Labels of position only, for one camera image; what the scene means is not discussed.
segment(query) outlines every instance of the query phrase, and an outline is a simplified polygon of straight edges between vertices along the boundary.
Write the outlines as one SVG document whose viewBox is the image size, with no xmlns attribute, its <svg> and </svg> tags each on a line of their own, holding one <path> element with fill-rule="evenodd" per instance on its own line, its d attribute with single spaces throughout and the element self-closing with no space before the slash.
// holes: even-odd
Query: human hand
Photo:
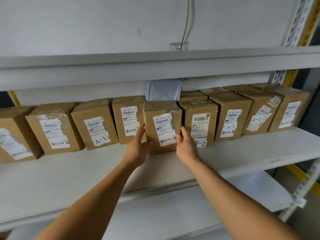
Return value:
<svg viewBox="0 0 320 240">
<path fill-rule="evenodd" d="M 125 151 L 122 161 L 137 168 L 145 161 L 148 154 L 149 147 L 153 145 L 153 141 L 141 142 L 144 133 L 144 123 L 137 129 L 134 139 L 128 143 L 127 150 Z"/>
<path fill-rule="evenodd" d="M 200 160 L 194 139 L 189 135 L 184 126 L 181 127 L 181 132 L 183 137 L 180 134 L 176 135 L 178 158 L 185 164 L 194 160 Z"/>
</svg>

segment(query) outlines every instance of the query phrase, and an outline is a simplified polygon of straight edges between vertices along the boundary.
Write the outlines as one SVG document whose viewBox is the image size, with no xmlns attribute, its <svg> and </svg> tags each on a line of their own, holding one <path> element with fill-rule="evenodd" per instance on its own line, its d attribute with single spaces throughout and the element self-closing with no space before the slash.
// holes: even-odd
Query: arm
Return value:
<svg viewBox="0 0 320 240">
<path fill-rule="evenodd" d="M 129 176 L 145 162 L 148 148 L 153 144 L 141 143 L 143 133 L 144 124 L 114 170 L 48 226 L 37 240 L 102 239 Z"/>
<path fill-rule="evenodd" d="M 177 135 L 177 156 L 190 169 L 233 239 L 301 239 L 264 206 L 238 190 L 201 161 L 184 127 Z"/>
</svg>

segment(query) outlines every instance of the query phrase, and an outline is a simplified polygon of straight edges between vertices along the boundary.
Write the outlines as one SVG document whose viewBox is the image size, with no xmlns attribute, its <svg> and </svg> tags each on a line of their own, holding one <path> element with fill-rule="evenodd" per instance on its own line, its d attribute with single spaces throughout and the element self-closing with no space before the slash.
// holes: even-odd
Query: white metal shelf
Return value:
<svg viewBox="0 0 320 240">
<path fill-rule="evenodd" d="M 199 149 L 224 178 L 320 157 L 320 137 L 294 128 L 243 136 Z M 56 218 L 121 161 L 126 145 L 48 155 L 0 165 L 0 230 Z M 130 176 L 120 202 L 196 186 L 175 152 L 148 156 Z"/>
<path fill-rule="evenodd" d="M 320 67 L 320 46 L 0 57 L 0 91 Z"/>
<path fill-rule="evenodd" d="M 228 181 L 271 211 L 292 202 L 291 194 L 264 171 Z M 49 224 L 19 227 L 8 240 L 35 239 Z M 196 186 L 118 204 L 103 239 L 183 239 L 221 227 L 205 194 Z"/>
</svg>

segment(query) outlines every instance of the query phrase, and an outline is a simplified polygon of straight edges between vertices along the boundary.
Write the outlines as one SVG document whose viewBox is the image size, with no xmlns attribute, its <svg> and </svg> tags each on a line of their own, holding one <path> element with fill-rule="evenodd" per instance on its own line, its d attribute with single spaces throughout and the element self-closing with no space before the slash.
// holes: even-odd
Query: cable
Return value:
<svg viewBox="0 0 320 240">
<path fill-rule="evenodd" d="M 186 31 L 187 31 L 187 26 L 188 26 L 188 20 L 189 20 L 189 4 L 190 4 L 190 0 L 188 0 L 188 7 L 187 7 L 187 13 L 186 13 L 186 27 L 184 28 L 184 33 L 182 36 L 182 41 L 181 41 L 181 51 L 182 51 L 182 45 L 183 45 L 183 40 L 184 40 L 184 36 L 186 35 Z"/>
</svg>

